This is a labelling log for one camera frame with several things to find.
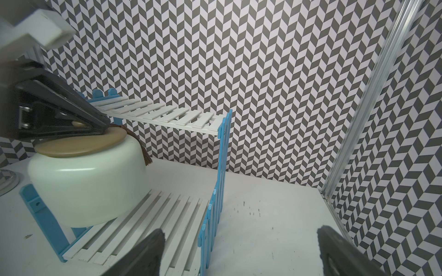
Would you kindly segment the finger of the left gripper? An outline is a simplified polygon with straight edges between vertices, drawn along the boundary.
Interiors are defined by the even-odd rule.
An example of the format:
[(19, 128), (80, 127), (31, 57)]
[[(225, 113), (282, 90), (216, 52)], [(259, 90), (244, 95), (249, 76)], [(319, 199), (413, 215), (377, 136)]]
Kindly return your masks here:
[(18, 88), (36, 97), (32, 131), (38, 138), (102, 135), (110, 127), (110, 119), (65, 80), (45, 69), (34, 72), (37, 76)]

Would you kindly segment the blue white two-tier shelf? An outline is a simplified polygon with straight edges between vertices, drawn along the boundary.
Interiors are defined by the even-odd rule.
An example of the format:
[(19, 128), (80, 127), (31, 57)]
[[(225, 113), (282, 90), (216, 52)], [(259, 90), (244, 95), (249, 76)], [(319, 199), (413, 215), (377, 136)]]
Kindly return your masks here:
[(191, 197), (150, 190), (129, 213), (87, 228), (73, 228), (69, 240), (55, 216), (31, 184), (20, 190), (25, 205), (62, 262), (70, 260), (103, 267), (115, 265), (157, 229), (165, 234), (160, 275), (204, 275), (223, 209), (224, 184), (232, 114), (215, 116), (196, 110), (127, 99), (110, 89), (95, 90), (90, 103), (116, 122), (135, 120), (151, 125), (215, 135), (220, 141), (217, 182), (211, 196)]

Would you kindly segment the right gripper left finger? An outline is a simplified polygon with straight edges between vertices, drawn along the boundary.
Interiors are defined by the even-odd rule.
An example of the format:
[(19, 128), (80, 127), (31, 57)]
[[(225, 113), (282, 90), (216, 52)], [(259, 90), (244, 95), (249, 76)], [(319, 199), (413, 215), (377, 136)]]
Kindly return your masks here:
[(164, 232), (154, 230), (102, 275), (158, 276), (165, 243)]

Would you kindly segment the cream canister with olive lid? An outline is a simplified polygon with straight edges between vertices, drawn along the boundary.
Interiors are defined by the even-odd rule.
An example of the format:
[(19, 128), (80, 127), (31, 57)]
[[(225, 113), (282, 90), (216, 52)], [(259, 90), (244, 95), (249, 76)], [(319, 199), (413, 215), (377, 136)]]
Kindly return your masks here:
[(28, 164), (31, 183), (58, 222), (89, 227), (115, 219), (147, 195), (152, 163), (136, 135), (112, 125), (102, 135), (44, 140)]

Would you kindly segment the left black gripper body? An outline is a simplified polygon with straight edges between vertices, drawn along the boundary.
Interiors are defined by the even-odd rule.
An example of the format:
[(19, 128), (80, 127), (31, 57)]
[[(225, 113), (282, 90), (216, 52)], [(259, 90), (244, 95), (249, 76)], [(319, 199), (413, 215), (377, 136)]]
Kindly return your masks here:
[(1, 64), (1, 137), (15, 140), (38, 138), (33, 133), (32, 101), (35, 96), (19, 89), (19, 85), (35, 76), (44, 66), (32, 59)]

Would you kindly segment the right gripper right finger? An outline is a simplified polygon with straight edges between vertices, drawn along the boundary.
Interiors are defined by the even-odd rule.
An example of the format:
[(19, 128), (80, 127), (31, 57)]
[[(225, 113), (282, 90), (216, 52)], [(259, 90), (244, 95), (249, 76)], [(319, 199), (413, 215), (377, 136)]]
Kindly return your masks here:
[(320, 257), (325, 276), (384, 276), (354, 245), (332, 227), (324, 225), (317, 231)]

